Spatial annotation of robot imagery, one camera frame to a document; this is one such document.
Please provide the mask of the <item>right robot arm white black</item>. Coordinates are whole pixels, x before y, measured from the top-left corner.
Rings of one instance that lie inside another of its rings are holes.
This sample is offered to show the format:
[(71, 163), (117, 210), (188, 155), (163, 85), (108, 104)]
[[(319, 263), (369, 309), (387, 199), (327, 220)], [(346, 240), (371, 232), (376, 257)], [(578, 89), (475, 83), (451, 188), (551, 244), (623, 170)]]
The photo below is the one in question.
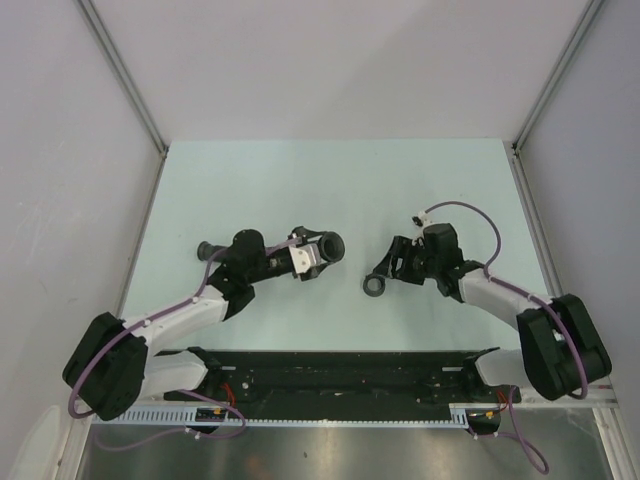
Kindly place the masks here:
[(477, 307), (517, 332), (517, 349), (491, 348), (465, 359), (461, 388), (473, 401), (506, 385), (532, 388), (550, 401), (583, 399), (590, 383), (611, 373), (609, 355), (579, 297), (531, 294), (488, 274), (484, 264), (464, 258), (450, 224), (425, 226), (414, 239), (394, 237), (363, 290), (379, 297), (389, 280), (432, 280), (444, 297)]

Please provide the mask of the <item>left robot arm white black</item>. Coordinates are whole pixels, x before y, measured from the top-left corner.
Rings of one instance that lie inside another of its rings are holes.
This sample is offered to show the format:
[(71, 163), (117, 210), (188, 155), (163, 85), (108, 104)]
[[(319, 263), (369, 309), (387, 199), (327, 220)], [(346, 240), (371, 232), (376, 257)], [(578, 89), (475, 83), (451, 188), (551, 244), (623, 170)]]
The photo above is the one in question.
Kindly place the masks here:
[(62, 373), (71, 389), (69, 415), (109, 421), (141, 398), (178, 390), (202, 400), (214, 397), (221, 376), (202, 354), (163, 355), (162, 350), (239, 314), (254, 300), (256, 283), (282, 275), (315, 279), (344, 253), (337, 233), (305, 227), (294, 228), (272, 247), (254, 229), (236, 233), (228, 246), (201, 243), (197, 256), (206, 264), (205, 273), (189, 297), (145, 315), (121, 319), (105, 312), (91, 321)]

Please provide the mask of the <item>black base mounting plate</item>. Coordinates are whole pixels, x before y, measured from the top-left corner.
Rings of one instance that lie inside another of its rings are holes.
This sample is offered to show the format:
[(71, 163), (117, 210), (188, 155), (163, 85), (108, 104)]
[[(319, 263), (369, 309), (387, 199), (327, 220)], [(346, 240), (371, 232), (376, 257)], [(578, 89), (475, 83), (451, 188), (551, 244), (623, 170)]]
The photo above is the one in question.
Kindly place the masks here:
[(194, 352), (208, 369), (194, 392), (249, 419), (443, 419), (454, 403), (520, 400), (509, 385), (472, 388), (464, 361), (473, 351)]

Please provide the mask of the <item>right aluminium frame post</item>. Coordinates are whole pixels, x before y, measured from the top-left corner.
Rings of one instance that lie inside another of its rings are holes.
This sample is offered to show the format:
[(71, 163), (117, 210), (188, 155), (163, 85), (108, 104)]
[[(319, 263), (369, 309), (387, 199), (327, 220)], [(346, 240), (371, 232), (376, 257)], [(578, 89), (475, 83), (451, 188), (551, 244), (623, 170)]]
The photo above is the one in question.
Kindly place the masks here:
[(553, 99), (564, 78), (576, 60), (582, 45), (587, 40), (600, 14), (607, 6), (606, 0), (589, 0), (572, 28), (567, 41), (554, 62), (542, 89), (529, 109), (524, 122), (511, 141), (512, 150), (518, 154), (525, 146), (533, 129), (543, 116), (547, 106)]

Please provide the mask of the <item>aluminium frame post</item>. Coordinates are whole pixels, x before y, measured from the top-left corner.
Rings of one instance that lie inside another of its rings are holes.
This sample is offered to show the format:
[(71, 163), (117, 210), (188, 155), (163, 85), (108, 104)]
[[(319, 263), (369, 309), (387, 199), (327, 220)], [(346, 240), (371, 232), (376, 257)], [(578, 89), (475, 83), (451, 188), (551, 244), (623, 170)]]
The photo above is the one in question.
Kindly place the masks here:
[(164, 140), (148, 104), (136, 84), (95, 2), (91, 0), (74, 0), (73, 4), (78, 9), (98, 49), (103, 55), (107, 66), (111, 70), (145, 134), (154, 146), (155, 151), (161, 159), (165, 159), (169, 146)]
[(554, 62), (542, 89), (529, 109), (524, 122), (511, 141), (512, 150), (518, 154), (525, 146), (533, 129), (543, 116), (547, 106), (553, 99), (564, 78), (576, 60), (582, 45), (587, 40), (600, 14), (607, 6), (606, 0), (589, 0), (572, 28), (567, 41)]

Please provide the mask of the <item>aluminium extrusion rail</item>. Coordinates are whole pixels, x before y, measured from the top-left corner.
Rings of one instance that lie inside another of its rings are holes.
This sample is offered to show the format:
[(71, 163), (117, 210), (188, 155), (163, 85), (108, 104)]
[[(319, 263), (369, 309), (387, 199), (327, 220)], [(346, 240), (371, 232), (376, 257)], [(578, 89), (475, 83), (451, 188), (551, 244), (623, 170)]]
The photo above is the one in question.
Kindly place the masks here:
[(614, 390), (607, 383), (591, 384), (585, 399), (563, 396), (557, 400), (548, 400), (529, 387), (521, 388), (519, 395), (520, 400), (516, 404), (528, 408), (615, 408), (618, 406)]

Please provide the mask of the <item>left aluminium frame post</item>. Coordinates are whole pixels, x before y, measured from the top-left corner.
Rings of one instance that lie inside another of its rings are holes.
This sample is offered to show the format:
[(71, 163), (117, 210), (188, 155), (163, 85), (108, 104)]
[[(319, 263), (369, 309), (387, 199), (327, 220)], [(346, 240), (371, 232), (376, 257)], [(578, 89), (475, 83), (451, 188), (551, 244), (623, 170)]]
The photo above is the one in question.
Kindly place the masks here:
[(98, 49), (103, 55), (107, 66), (111, 70), (145, 134), (154, 146), (155, 151), (161, 159), (165, 159), (169, 146), (164, 140), (148, 104), (136, 84), (95, 2), (91, 0), (74, 0), (73, 4), (78, 9)]

